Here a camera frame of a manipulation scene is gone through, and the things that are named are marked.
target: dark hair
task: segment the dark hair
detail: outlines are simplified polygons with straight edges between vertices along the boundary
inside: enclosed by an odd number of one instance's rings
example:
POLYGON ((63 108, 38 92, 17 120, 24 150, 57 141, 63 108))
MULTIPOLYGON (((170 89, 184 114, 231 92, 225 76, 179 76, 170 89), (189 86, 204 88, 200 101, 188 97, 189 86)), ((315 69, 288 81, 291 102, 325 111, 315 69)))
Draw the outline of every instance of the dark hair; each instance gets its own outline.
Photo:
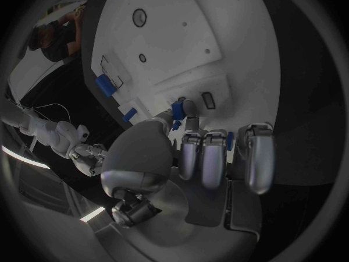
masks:
POLYGON ((31 51, 35 51, 41 47, 41 40, 39 36, 39 28, 36 26, 29 37, 28 47, 31 51))

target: person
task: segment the person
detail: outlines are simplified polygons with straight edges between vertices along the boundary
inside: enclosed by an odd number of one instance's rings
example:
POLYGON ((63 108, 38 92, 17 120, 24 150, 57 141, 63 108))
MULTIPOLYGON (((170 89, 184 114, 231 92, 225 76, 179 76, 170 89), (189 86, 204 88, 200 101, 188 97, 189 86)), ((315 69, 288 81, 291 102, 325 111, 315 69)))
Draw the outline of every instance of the person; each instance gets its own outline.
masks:
POLYGON ((58 20, 33 29, 28 47, 31 51, 41 48, 42 53, 52 62, 61 61, 81 50, 81 28, 84 7, 70 12, 58 20))

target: black shirt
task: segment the black shirt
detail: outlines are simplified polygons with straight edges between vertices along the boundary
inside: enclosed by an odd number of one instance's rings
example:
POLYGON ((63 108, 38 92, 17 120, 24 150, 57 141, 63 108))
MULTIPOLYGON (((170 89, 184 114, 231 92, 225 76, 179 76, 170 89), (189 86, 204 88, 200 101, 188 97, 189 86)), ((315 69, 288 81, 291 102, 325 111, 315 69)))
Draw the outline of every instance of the black shirt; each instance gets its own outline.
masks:
POLYGON ((67 58, 69 56, 67 44, 75 41, 75 22, 71 21, 67 26, 64 26, 58 25, 58 21, 55 20, 47 26, 53 26, 55 29, 54 39, 48 48, 41 49, 42 53, 52 62, 58 62, 67 58))

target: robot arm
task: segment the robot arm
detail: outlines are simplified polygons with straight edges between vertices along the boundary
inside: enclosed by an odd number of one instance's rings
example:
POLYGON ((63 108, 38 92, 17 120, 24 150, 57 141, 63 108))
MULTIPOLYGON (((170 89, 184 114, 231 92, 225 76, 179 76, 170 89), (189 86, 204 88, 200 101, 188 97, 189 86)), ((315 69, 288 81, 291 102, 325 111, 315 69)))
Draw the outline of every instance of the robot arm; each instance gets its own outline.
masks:
POLYGON ((69 122, 58 123, 41 119, 31 109, 20 109, 8 100, 3 101, 4 112, 1 120, 28 136, 36 136, 37 140, 59 156, 72 159, 76 168, 87 176, 101 173, 102 163, 107 151, 102 145, 89 146, 83 144, 89 132, 80 125, 77 129, 69 122))

